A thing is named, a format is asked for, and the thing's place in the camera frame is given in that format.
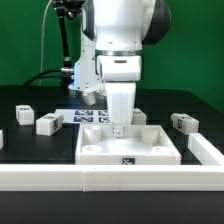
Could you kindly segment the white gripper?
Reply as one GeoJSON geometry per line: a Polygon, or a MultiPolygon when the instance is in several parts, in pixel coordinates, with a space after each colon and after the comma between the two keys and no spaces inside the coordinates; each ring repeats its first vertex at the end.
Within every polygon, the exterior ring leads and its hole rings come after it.
{"type": "MultiPolygon", "coordinates": [[[[141,76],[140,56],[98,56],[97,73],[105,82],[107,107],[113,126],[127,126],[132,122],[136,82],[141,76]]],[[[114,127],[115,137],[122,136],[122,128],[114,127]]]]}

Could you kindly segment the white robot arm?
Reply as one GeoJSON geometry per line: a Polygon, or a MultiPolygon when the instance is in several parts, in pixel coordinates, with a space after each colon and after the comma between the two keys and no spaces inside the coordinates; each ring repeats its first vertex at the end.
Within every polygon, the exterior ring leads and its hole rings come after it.
{"type": "Polygon", "coordinates": [[[105,90],[113,134],[121,137],[132,122],[142,47],[168,33],[169,6],[166,0],[85,0],[81,15],[81,56],[69,88],[89,105],[105,90]]]}

